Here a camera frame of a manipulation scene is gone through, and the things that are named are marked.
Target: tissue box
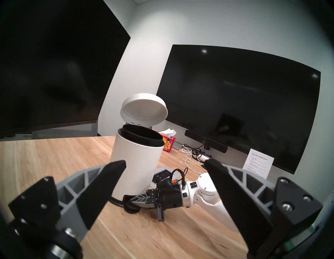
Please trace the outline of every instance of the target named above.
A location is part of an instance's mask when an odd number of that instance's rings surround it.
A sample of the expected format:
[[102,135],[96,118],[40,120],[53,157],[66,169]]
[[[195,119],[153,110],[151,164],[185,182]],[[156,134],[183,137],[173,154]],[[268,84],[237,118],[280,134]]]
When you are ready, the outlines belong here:
[[160,134],[160,135],[162,136],[162,139],[165,142],[164,151],[169,153],[170,150],[172,149],[175,138],[174,137],[166,137],[165,135],[162,135],[162,134]]

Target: table surface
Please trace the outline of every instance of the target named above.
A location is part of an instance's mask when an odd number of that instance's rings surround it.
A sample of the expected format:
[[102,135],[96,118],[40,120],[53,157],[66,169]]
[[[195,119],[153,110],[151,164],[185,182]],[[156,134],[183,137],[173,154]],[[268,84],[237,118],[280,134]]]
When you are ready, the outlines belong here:
[[[56,183],[73,173],[109,162],[115,137],[82,137],[0,142],[0,201],[6,220],[8,203],[42,177]],[[185,154],[162,152],[158,167],[184,169]],[[198,175],[188,171],[187,180]],[[131,215],[107,203],[81,243],[84,258],[245,258],[247,246],[239,233],[225,228],[197,204]]]

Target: paper card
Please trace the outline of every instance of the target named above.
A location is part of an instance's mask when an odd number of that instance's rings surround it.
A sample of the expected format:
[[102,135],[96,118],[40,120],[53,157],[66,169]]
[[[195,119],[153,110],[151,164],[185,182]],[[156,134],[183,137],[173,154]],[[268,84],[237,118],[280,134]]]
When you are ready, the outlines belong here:
[[264,179],[267,179],[273,161],[273,157],[251,148],[243,169],[256,173]]

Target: white cable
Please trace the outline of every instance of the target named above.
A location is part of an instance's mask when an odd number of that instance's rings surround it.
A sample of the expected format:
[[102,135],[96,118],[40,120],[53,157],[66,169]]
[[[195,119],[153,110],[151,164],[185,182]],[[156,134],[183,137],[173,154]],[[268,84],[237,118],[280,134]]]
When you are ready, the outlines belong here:
[[187,159],[184,161],[184,164],[186,165],[186,167],[188,167],[188,168],[189,168],[191,171],[193,171],[194,173],[201,175],[200,173],[198,173],[198,172],[194,171],[193,169],[191,169],[189,165],[187,165],[187,160],[188,160],[188,163],[189,163],[189,164],[192,164],[192,165],[199,165],[199,161],[197,161],[198,163],[194,163],[194,162],[191,160],[191,158],[192,158],[192,150],[191,150],[191,148],[189,148],[189,147],[183,147],[183,148],[180,148],[179,150],[180,150],[182,153],[185,153],[185,154],[186,154]]

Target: television screen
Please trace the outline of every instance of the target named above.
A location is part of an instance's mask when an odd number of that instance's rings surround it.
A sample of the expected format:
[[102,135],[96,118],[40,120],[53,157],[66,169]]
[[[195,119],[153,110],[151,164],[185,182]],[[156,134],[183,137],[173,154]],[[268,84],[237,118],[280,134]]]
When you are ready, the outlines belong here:
[[294,173],[315,117],[320,72],[252,50],[173,45],[157,96],[166,120]]
[[0,7],[0,136],[96,122],[130,40],[105,2]]

